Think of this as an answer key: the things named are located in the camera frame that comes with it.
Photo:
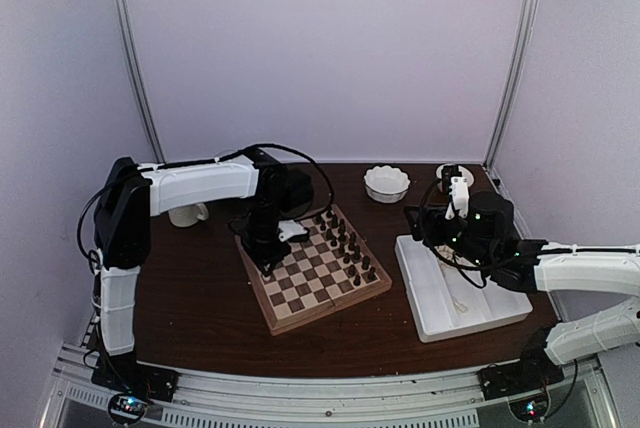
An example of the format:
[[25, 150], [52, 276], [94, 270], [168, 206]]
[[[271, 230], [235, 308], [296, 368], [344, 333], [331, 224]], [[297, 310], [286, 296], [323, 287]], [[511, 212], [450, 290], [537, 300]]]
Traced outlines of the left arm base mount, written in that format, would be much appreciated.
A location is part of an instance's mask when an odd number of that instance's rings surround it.
[[98, 358], [91, 382], [114, 391], [107, 402], [107, 414], [117, 425], [130, 427], [142, 420], [155, 401], [173, 400], [177, 371], [141, 364], [135, 351], [109, 355], [99, 327], [94, 329], [92, 340]]

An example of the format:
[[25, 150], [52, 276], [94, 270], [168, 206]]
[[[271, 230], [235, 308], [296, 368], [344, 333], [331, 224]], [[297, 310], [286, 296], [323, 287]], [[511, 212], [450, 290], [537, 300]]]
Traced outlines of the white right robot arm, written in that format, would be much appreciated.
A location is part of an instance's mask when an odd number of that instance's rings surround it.
[[466, 208], [409, 205], [404, 215], [413, 239], [435, 258], [460, 271], [476, 272], [513, 292], [615, 293], [625, 301], [574, 322], [536, 332], [513, 367], [519, 388], [535, 388], [551, 372], [576, 359], [639, 340], [639, 247], [568, 245], [522, 238], [514, 206], [495, 192], [469, 196]]

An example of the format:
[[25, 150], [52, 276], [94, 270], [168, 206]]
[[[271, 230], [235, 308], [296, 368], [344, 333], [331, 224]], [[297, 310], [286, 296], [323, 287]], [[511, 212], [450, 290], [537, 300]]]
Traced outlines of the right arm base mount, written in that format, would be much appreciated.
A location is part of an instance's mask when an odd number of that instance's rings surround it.
[[536, 331], [527, 341], [517, 361], [498, 365], [490, 364], [477, 373], [483, 396], [486, 400], [498, 398], [509, 401], [511, 415], [528, 426], [542, 425], [549, 421], [573, 393], [577, 382], [579, 365], [573, 360], [571, 384], [561, 402], [552, 406], [549, 386], [565, 379], [561, 365], [550, 360], [544, 351], [550, 327]]

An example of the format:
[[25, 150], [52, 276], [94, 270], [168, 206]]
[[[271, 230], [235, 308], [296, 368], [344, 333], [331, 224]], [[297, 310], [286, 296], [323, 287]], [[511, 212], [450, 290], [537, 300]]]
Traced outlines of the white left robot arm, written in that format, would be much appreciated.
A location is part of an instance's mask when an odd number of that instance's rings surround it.
[[135, 348], [136, 285], [151, 252], [152, 218], [227, 199], [251, 200], [239, 229], [241, 246], [269, 274], [289, 254], [289, 240], [304, 235], [300, 222], [286, 217], [310, 208], [314, 188], [307, 173], [253, 145], [220, 157], [165, 164], [120, 158], [89, 201], [95, 247], [83, 255], [97, 278], [95, 306], [102, 345], [110, 355], [103, 370], [121, 391], [133, 392], [144, 381], [142, 367], [126, 355]]

